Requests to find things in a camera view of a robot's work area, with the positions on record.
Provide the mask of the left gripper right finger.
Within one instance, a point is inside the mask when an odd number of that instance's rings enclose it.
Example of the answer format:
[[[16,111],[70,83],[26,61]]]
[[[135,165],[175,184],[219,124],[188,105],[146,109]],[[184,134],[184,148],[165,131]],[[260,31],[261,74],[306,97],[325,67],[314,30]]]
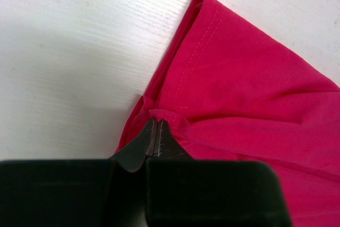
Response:
[[[291,226],[276,173],[263,162],[193,159],[166,121],[151,135],[149,226]]]

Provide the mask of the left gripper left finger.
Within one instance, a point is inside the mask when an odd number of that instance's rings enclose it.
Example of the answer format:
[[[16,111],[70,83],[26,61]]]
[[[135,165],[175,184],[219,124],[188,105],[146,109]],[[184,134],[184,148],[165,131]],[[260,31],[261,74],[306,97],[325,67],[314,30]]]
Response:
[[[1,161],[1,226],[146,226],[143,164],[157,122],[107,159]]]

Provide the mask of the magenta t shirt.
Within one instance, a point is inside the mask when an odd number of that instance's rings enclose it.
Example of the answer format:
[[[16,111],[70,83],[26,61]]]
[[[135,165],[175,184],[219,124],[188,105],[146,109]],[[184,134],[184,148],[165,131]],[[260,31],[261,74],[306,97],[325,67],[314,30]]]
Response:
[[[339,226],[339,87],[217,0],[192,0],[122,132],[168,122],[196,159],[261,160],[294,226]]]

